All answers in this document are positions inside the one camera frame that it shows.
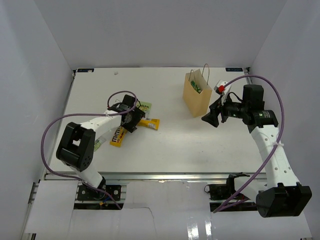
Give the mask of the yellow snack bar wrapper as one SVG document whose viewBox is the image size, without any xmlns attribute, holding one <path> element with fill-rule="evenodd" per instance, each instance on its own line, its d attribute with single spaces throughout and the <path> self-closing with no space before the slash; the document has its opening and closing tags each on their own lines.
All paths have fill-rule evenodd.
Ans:
<svg viewBox="0 0 320 240">
<path fill-rule="evenodd" d="M 153 130 L 158 130 L 160 125 L 160 120 L 156 118 L 143 118 L 137 124 L 139 127 L 146 127 Z"/>
</svg>

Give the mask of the brown paper bag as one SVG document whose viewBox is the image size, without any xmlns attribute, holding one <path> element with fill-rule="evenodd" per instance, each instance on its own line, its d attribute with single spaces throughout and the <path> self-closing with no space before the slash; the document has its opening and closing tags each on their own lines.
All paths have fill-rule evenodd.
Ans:
<svg viewBox="0 0 320 240">
<path fill-rule="evenodd" d="M 207 63 L 201 69 L 191 69 L 185 74 L 182 98 L 194 118 L 206 114 L 212 95 L 212 88 L 209 85 L 210 67 Z M 202 88 L 201 93 L 197 93 L 191 86 L 191 81 L 195 81 Z"/>
</svg>

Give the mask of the green yellow chip bag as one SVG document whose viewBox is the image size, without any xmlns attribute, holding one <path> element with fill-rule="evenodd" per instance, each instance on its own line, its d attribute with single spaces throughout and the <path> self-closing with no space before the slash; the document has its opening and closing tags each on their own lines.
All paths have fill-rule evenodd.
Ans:
<svg viewBox="0 0 320 240">
<path fill-rule="evenodd" d="M 198 94 L 202 92 L 202 88 L 194 80 L 192 80 L 190 84 Z"/>
</svg>

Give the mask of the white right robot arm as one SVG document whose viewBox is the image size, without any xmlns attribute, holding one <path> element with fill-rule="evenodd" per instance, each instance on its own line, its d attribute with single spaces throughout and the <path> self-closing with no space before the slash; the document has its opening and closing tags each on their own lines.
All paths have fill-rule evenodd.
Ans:
<svg viewBox="0 0 320 240">
<path fill-rule="evenodd" d="M 247 84 L 239 102 L 232 101 L 228 93 L 222 93 L 201 119 L 214 127 L 228 118 L 241 119 L 263 160 L 265 185 L 255 182 L 243 172 L 230 174 L 226 180 L 226 195 L 233 200 L 244 195 L 254 201 L 263 218 L 297 217 L 311 199 L 312 191 L 309 186 L 302 185 L 294 174 L 284 147 L 277 140 L 280 130 L 276 115 L 272 110 L 264 109 L 263 97 L 261 85 Z"/>
</svg>

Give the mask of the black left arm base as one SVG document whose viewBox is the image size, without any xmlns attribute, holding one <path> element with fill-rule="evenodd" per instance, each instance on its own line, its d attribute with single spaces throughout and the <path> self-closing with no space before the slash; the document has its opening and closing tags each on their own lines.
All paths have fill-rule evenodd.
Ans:
<svg viewBox="0 0 320 240">
<path fill-rule="evenodd" d="M 121 185 L 106 185 L 105 192 L 112 196 L 115 201 L 121 199 Z M 111 201 L 110 197 L 103 192 L 95 191 L 86 185 L 79 185 L 76 200 L 78 201 Z"/>
</svg>

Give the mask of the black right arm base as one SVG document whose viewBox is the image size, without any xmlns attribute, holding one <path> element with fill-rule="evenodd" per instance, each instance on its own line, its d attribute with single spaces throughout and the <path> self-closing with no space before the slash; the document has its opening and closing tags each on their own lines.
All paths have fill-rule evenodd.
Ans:
<svg viewBox="0 0 320 240">
<path fill-rule="evenodd" d="M 249 177 L 243 172 L 233 173 L 228 176 L 224 184 L 207 184 L 204 187 L 204 192 L 210 195 L 210 200 L 226 200 L 233 195 L 235 190 L 235 178 Z"/>
</svg>

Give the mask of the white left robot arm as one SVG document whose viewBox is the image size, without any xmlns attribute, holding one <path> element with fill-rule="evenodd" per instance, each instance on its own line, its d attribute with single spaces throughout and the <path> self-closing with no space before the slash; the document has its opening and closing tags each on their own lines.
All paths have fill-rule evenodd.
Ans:
<svg viewBox="0 0 320 240">
<path fill-rule="evenodd" d="M 135 94 L 126 94 L 121 102 L 108 105 L 106 111 L 82 123 L 66 125 L 56 150 L 56 158 L 71 168 L 87 185 L 88 193 L 99 200 L 105 196 L 105 179 L 93 165 L 95 141 L 109 131 L 122 127 L 134 132 L 145 112 L 137 107 Z"/>
</svg>

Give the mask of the yellow m&m's candy bag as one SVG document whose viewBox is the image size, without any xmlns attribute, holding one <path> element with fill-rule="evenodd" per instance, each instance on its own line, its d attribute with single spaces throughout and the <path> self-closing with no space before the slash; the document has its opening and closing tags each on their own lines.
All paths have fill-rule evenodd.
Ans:
<svg viewBox="0 0 320 240">
<path fill-rule="evenodd" d="M 118 127 L 115 130 L 115 132 L 114 132 L 114 134 L 112 136 L 112 139 L 110 140 L 109 144 L 111 146 L 120 148 L 122 146 L 123 140 L 124 140 L 127 132 L 128 131 L 124 127 L 122 127 L 122 126 Z"/>
</svg>

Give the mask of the green snack packet centre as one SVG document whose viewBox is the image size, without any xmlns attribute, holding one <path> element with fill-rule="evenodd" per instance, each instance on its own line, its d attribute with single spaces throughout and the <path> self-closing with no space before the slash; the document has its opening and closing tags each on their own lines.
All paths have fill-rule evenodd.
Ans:
<svg viewBox="0 0 320 240">
<path fill-rule="evenodd" d="M 138 101 L 136 105 L 140 110 L 142 110 L 145 115 L 144 118 L 148 118 L 151 108 L 152 108 L 152 103 L 150 102 L 144 102 L 144 101 Z"/>
</svg>

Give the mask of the green snack packet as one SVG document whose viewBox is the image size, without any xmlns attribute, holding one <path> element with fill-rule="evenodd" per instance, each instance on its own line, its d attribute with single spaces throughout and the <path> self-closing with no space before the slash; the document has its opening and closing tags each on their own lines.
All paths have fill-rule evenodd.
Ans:
<svg viewBox="0 0 320 240">
<path fill-rule="evenodd" d="M 105 143 L 105 142 L 106 142 L 106 138 L 105 138 L 105 137 L 100 136 L 99 138 L 97 138 L 97 139 L 95 140 L 95 142 L 94 142 L 93 151 L 94 151 L 94 152 L 97 151 L 97 150 L 101 147 L 101 145 L 102 145 L 103 143 Z"/>
<path fill-rule="evenodd" d="M 144 102 L 144 101 L 138 101 L 136 105 L 140 110 L 142 110 L 145 115 L 144 118 L 148 118 L 151 108 L 152 108 L 152 103 L 150 102 Z"/>
</svg>

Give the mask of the green snack packet left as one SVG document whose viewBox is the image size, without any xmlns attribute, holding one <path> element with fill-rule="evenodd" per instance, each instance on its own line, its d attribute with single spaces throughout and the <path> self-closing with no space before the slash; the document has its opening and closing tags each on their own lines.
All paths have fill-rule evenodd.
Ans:
<svg viewBox="0 0 320 240">
<path fill-rule="evenodd" d="M 94 152 L 97 151 L 97 150 L 101 147 L 101 145 L 102 145 L 103 143 L 105 143 L 105 142 L 106 142 L 106 138 L 105 138 L 105 137 L 100 136 L 99 138 L 97 138 L 97 139 L 95 140 L 95 142 L 94 142 L 93 151 L 94 151 Z"/>
</svg>

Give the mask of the right blue table label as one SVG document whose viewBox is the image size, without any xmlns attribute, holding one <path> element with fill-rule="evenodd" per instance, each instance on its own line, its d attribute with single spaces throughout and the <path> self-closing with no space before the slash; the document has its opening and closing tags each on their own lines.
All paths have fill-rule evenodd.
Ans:
<svg viewBox="0 0 320 240">
<path fill-rule="evenodd" d="M 226 67 L 226 72 L 243 72 L 243 69 L 241 67 Z"/>
</svg>

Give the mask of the blue table label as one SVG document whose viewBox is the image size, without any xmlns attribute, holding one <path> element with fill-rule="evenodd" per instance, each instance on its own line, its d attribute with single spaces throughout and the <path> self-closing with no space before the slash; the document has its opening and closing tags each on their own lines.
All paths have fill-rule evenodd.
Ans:
<svg viewBox="0 0 320 240">
<path fill-rule="evenodd" d="M 94 72 L 94 68 L 78 68 L 77 69 L 77 73 L 93 73 Z"/>
<path fill-rule="evenodd" d="M 243 69 L 241 67 L 226 67 L 226 72 L 243 72 Z"/>
</svg>

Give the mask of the left blue table label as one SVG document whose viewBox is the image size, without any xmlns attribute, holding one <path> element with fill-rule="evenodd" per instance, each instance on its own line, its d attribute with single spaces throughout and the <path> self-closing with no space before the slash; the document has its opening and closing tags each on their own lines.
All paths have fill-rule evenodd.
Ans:
<svg viewBox="0 0 320 240">
<path fill-rule="evenodd" d="M 78 68 L 77 69 L 77 73 L 93 73 L 94 72 L 94 68 Z"/>
</svg>

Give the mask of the aluminium front rail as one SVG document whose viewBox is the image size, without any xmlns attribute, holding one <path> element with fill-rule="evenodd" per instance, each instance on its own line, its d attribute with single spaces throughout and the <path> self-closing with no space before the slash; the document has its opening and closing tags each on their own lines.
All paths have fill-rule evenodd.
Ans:
<svg viewBox="0 0 320 240">
<path fill-rule="evenodd" d="M 230 173 L 121 173 L 102 172 L 106 180 L 128 181 L 215 181 L 227 179 Z"/>
</svg>

